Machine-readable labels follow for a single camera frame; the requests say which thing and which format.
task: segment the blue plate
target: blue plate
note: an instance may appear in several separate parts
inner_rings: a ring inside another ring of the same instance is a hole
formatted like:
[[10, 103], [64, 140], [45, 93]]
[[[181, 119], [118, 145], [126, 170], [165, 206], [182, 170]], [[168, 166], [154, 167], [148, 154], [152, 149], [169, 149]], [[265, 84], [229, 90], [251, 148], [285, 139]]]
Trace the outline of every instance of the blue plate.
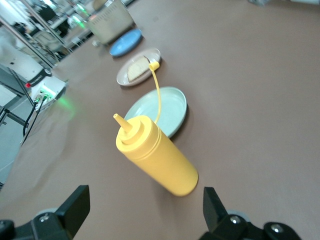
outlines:
[[109, 53], [113, 57], [120, 57], [132, 49], [134, 49], [142, 39], [142, 32], [140, 29], [133, 29], [122, 35], [110, 48]]
[[[176, 87], [160, 88], [161, 113], [157, 125], [162, 132], [171, 138], [181, 127], [187, 113], [187, 100], [182, 91]], [[152, 90], [141, 97], [128, 111], [124, 119], [145, 115], [156, 120], [158, 114], [158, 93]]]

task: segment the cable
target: cable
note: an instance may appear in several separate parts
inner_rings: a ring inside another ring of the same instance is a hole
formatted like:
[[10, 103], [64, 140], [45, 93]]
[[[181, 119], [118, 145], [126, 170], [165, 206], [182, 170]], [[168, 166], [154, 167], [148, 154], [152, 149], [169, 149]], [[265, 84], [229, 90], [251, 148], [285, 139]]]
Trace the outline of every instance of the cable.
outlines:
[[18, 82], [19, 86], [21, 87], [21, 89], [23, 90], [24, 94], [26, 95], [26, 97], [28, 98], [29, 102], [31, 103], [31, 105], [34, 104], [34, 102], [32, 101], [31, 97], [29, 96], [29, 93], [27, 92], [27, 90], [25, 89], [24, 84], [22, 83], [22, 80], [20, 79], [20, 77], [18, 76], [18, 74], [12, 70], [11, 68], [9, 68], [10, 73], [13, 75], [13, 77], [15, 78], [15, 80]]
[[4, 187], [4, 185], [5, 185], [4, 183], [0, 182], [0, 191]]
[[25, 143], [25, 141], [27, 140], [27, 137], [29, 136], [29, 133], [30, 133], [32, 127], [34, 126], [34, 124], [35, 124], [35, 122], [36, 122], [36, 120], [37, 120], [37, 117], [38, 117], [38, 115], [39, 115], [39, 113], [40, 113], [42, 104], [44, 104], [44, 101], [47, 99], [47, 97], [48, 97], [47, 94], [44, 95], [44, 97], [43, 97], [43, 99], [42, 99], [42, 102], [41, 102], [41, 104], [40, 104], [40, 107], [39, 107], [38, 111], [36, 112], [36, 115], [35, 115], [35, 117], [34, 117], [34, 120], [33, 120], [33, 122], [32, 122], [32, 125], [31, 125], [31, 127], [28, 129], [28, 132], [26, 133], [26, 136], [25, 136], [25, 138], [24, 138], [21, 146], [22, 146], [22, 145]]
[[34, 113], [34, 111], [35, 111], [35, 109], [36, 109], [36, 106], [37, 106], [39, 100], [41, 99], [39, 96], [41, 97], [41, 95], [38, 95], [38, 96], [35, 98], [35, 101], [33, 102], [32, 110], [31, 110], [29, 116], [27, 117], [27, 119], [25, 120], [25, 123], [24, 123], [24, 125], [23, 125], [23, 129], [22, 129], [22, 134], [23, 134], [23, 136], [26, 135], [26, 128], [27, 128], [28, 122], [29, 122], [32, 114]]
[[158, 114], [157, 114], [156, 119], [154, 121], [154, 123], [157, 124], [157, 122], [160, 118], [160, 113], [161, 113], [161, 95], [160, 95], [160, 89], [159, 89], [159, 84], [158, 84], [156, 73], [153, 69], [150, 69], [150, 70], [151, 70], [152, 76], [154, 78], [154, 83], [155, 83], [156, 91], [158, 94]]

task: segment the light green plate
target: light green plate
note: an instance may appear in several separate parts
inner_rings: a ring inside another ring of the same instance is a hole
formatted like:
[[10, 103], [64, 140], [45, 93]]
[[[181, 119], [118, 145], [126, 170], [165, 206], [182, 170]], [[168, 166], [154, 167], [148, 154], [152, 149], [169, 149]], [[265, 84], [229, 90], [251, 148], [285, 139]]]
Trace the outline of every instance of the light green plate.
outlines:
[[[163, 133], [171, 138], [181, 127], [187, 112], [187, 100], [182, 91], [176, 87], [165, 86], [160, 88], [161, 114], [157, 122]], [[124, 119], [129, 120], [136, 116], [145, 115], [156, 120], [158, 114], [157, 90], [152, 90], [133, 104]]]

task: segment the plate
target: plate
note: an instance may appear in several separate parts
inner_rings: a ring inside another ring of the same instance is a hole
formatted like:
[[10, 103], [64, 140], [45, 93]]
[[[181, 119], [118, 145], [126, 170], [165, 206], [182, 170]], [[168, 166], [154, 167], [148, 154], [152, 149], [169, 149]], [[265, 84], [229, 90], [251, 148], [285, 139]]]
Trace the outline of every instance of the plate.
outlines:
[[[161, 114], [157, 125], [162, 132], [171, 138], [181, 127], [187, 113], [187, 100], [184, 93], [176, 87], [165, 86], [160, 88]], [[129, 120], [136, 116], [145, 115], [156, 120], [158, 114], [158, 93], [152, 90], [142, 96], [125, 115]]]
[[142, 52], [139, 52], [137, 55], [135, 55], [133, 58], [131, 58], [129, 61], [127, 61], [122, 68], [119, 70], [118, 74], [116, 75], [116, 81], [118, 84], [122, 86], [134, 86], [137, 85], [144, 80], [146, 80], [148, 77], [152, 75], [150, 69], [148, 69], [145, 73], [137, 77], [135, 80], [129, 82], [128, 79], [128, 68], [131, 64], [133, 64], [136, 60], [138, 60], [141, 56], [145, 56], [147, 59], [149, 59], [150, 63], [153, 62], [159, 62], [161, 59], [160, 51], [156, 48], [149, 48]]
[[130, 30], [114, 42], [109, 53], [113, 57], [123, 56], [134, 49], [140, 43], [141, 39], [142, 32], [140, 29]]

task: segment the yellow squeeze bottle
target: yellow squeeze bottle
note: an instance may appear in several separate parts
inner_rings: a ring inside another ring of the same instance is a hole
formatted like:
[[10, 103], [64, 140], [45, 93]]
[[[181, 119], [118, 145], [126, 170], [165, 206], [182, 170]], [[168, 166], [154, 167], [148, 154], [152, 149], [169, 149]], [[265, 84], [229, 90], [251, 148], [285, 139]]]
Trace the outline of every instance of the yellow squeeze bottle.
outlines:
[[192, 192], [197, 170], [148, 116], [113, 117], [121, 126], [115, 141], [121, 153], [173, 195]]

